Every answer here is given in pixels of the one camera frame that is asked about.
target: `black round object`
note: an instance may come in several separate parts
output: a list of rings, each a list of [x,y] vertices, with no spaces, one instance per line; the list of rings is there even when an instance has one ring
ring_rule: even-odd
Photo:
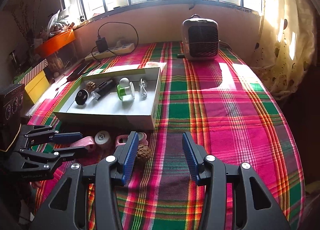
[[[6,118],[7,120],[9,120],[10,115],[11,115],[11,106],[10,106],[10,104],[9,104],[9,105],[7,106],[7,109],[5,110],[5,118]]]
[[[89,97],[89,93],[87,90],[84,90],[84,89],[79,90],[76,95],[77,105],[84,105],[88,97]]]
[[[22,105],[22,101],[23,101],[23,95],[21,94],[19,97],[19,105]]]
[[[13,100],[13,103],[12,103],[12,112],[15,113],[18,109],[18,97],[16,97],[14,100]]]

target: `charger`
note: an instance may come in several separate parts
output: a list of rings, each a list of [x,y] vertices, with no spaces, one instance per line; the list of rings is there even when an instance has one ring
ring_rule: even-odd
[[[100,36],[98,36],[98,40],[96,40],[96,45],[99,53],[102,53],[108,50],[108,44],[105,37],[101,38]]]

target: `plaid bedsheet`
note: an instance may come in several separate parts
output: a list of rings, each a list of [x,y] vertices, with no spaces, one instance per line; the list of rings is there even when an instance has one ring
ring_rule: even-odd
[[[152,157],[143,170],[134,169],[129,184],[117,190],[122,224],[127,229],[197,229],[204,187],[191,181],[181,138],[190,131],[225,163],[249,162],[279,202],[292,229],[297,229],[304,206],[304,181],[299,154],[279,107],[254,73],[230,50],[221,48],[215,60],[177,59],[182,45],[162,42],[139,45],[125,57],[104,59],[95,73],[119,65],[148,61],[165,63],[162,70],[156,129],[149,136]],[[60,126],[52,110],[69,83],[55,99],[47,99],[29,124]],[[49,152],[51,145],[38,151]],[[48,196],[70,162],[43,181],[36,209]],[[226,229],[231,228],[232,193],[227,191]],[[90,186],[89,229],[95,229],[94,186]]]

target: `metal screw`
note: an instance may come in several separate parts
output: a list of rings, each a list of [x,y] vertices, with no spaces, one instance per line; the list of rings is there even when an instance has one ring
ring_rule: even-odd
[[[244,169],[250,169],[250,167],[251,167],[250,164],[247,163],[247,162],[242,163],[241,166],[242,166]]]
[[[113,155],[110,155],[110,156],[106,157],[106,161],[107,161],[107,162],[113,162],[113,161],[115,161],[115,160],[116,160],[116,157],[113,156]]]
[[[78,169],[78,168],[80,168],[80,164],[79,163],[74,163],[74,164],[72,164],[71,165],[71,169]]]
[[[207,155],[207,156],[206,156],[206,159],[207,159],[207,161],[215,161],[215,160],[216,160],[216,157],[215,157],[215,156],[212,156],[212,155]]]

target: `black handle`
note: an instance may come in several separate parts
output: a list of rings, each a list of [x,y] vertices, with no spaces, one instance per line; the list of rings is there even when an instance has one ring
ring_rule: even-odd
[[[123,230],[119,216],[118,202],[114,184],[110,178],[110,168],[117,162],[115,156],[101,160],[96,167],[95,181],[95,213],[97,230],[112,229]]]
[[[54,186],[31,223],[30,230],[88,229],[88,185],[82,167],[71,165]]]
[[[267,186],[248,164],[238,168],[240,180],[234,185],[232,229],[290,230],[290,225]]]
[[[204,207],[202,208],[199,230],[222,230],[226,221],[227,178],[224,163],[215,158],[204,162],[212,167],[212,176],[206,188]]]

